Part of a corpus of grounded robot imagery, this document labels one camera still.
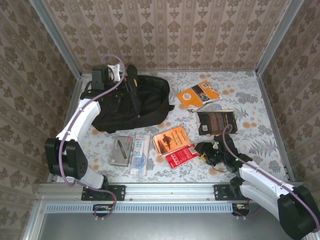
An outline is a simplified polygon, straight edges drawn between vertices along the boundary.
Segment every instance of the white floral surface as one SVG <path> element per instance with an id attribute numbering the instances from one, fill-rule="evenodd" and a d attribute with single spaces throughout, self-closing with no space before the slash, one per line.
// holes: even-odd
<path id="1" fill-rule="evenodd" d="M 247 154 L 264 170 L 280 180 L 286 180 L 285 170 L 277 148 L 274 133 L 271 129 L 266 107 L 254 72 L 150 72 L 166 79 L 170 85 L 169 102 L 175 105 L 166 120 L 155 126 L 117 131 L 113 134 L 99 132 L 91 126 L 80 142 L 88 159 L 89 166 L 106 175 L 111 183 L 214 183 L 228 182 L 235 175 L 220 173 L 205 164 L 199 157 L 171 169 L 163 157 L 157 157 L 153 143 L 150 143 L 147 161 L 147 175 L 130 175 L 129 167 L 109 164 L 116 136 L 135 134 L 154 135 L 183 126 L 192 143 L 212 141 L 211 136 L 199 136 L 196 113 L 189 113 L 177 98 L 177 93 L 190 88 L 204 80 L 222 94 L 222 99 L 208 105 L 203 110 L 235 109 L 238 134 L 232 134 L 238 151 Z M 83 88 L 91 80 L 90 74 L 84 74 Z M 219 164 L 216 169 L 224 170 Z"/>

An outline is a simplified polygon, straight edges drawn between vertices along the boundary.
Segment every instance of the red card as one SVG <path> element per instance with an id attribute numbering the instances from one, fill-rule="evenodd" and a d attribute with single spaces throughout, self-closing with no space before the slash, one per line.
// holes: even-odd
<path id="1" fill-rule="evenodd" d="M 170 167 L 172 169 L 175 169 L 176 167 L 180 166 L 181 164 L 184 164 L 185 162 L 199 156 L 199 154 L 196 152 L 194 147 L 195 147 L 195 145 L 191 144 L 189 146 L 186 146 L 178 151 L 175 151 L 175 152 L 167 155 L 165 158 L 168 161 Z"/>

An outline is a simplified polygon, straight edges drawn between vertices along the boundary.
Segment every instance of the purple cable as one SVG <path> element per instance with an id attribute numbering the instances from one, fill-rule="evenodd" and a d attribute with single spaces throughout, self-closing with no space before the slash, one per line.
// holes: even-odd
<path id="1" fill-rule="evenodd" d="M 123 74 L 120 78 L 120 81 L 114 85 L 112 88 L 110 88 L 109 90 L 99 94 L 98 96 L 92 98 L 91 100 L 89 100 L 86 104 L 84 104 L 80 109 L 79 111 L 76 113 L 76 115 L 74 116 L 74 118 L 72 119 L 65 135 L 63 136 L 61 142 L 60 142 L 60 146 L 59 146 L 59 151 L 58 151 L 58 160 L 59 160 L 59 167 L 60 167 L 60 173 L 61 173 L 61 176 L 63 178 L 63 181 L 70 187 L 74 186 L 76 183 L 80 184 L 81 186 L 85 187 L 85 188 L 89 188 L 91 190 L 94 190 L 94 191 L 97 191 L 97 192 L 105 192 L 105 193 L 108 193 L 108 194 L 111 194 L 112 195 L 112 198 L 114 198 L 114 204 L 113 204 L 113 207 L 111 209 L 111 211 L 106 215 L 106 217 L 114 210 L 114 208 L 116 207 L 116 203 L 117 203 L 117 198 L 116 196 L 111 192 L 111 191 L 108 191 L 108 190 L 103 190 L 103 189 L 98 189 L 98 188 L 94 188 L 94 187 L 91 187 L 91 186 L 87 186 L 86 184 L 83 184 L 77 180 L 74 180 L 72 183 L 69 182 L 66 178 L 66 175 L 65 175 L 65 172 L 64 172 L 64 168 L 63 168 L 63 163 L 62 163 L 62 150 L 63 150 L 63 146 L 64 146 L 64 143 L 66 141 L 66 138 L 67 136 L 69 135 L 68 132 L 71 131 L 73 125 L 75 124 L 76 120 L 78 119 L 79 115 L 84 111 L 84 109 L 90 104 L 92 103 L 93 101 L 97 100 L 98 98 L 101 98 L 102 96 L 110 93 L 111 91 L 115 90 L 123 81 L 124 77 L 125 77 L 125 65 L 123 63 L 123 61 L 116 55 L 113 55 L 113 54 L 105 54 L 103 56 L 103 58 L 105 57 L 114 57 L 116 58 L 117 60 L 119 60 L 120 62 L 120 65 L 122 66 L 123 68 Z"/>
<path id="2" fill-rule="evenodd" d="M 315 221 L 315 225 L 316 225 L 316 228 L 314 231 L 312 231 L 313 233 L 317 233 L 319 230 L 320 230 L 320 224 L 319 224 L 319 220 L 317 218 L 317 216 L 314 214 L 314 212 L 310 209 L 310 207 L 308 207 L 307 204 L 305 204 L 304 201 L 302 201 L 302 199 L 300 197 L 298 197 L 297 194 L 295 194 L 293 191 L 291 191 L 288 187 L 286 187 L 285 185 L 282 185 L 282 183 L 278 180 L 275 180 L 273 179 L 272 177 L 270 177 L 268 174 L 264 173 L 263 171 L 261 171 L 259 169 L 259 167 L 254 167 L 252 166 L 251 164 L 243 161 L 241 158 L 239 158 L 237 155 L 235 155 L 229 148 L 229 146 L 227 145 L 227 142 L 226 142 L 226 130 L 230 128 L 229 130 L 229 133 L 231 132 L 232 130 L 232 125 L 231 124 L 228 124 L 227 126 L 225 126 L 225 128 L 223 129 L 223 133 L 222 133 L 222 138 L 223 138 L 223 144 L 225 146 L 225 148 L 228 150 L 228 152 L 233 156 L 235 157 L 236 159 L 238 159 L 241 163 L 249 166 L 250 168 L 252 168 L 253 170 L 259 172 L 260 174 L 262 174 L 263 176 L 265 176 L 267 179 L 271 180 L 272 182 L 274 182 L 275 184 L 277 184 L 278 186 L 280 186 L 281 188 L 285 189 L 286 191 L 288 191 L 295 199 L 297 199 L 299 201 L 299 203 L 302 204 L 302 206 L 310 213 L 310 215 L 312 216 L 312 218 L 314 219 Z"/>

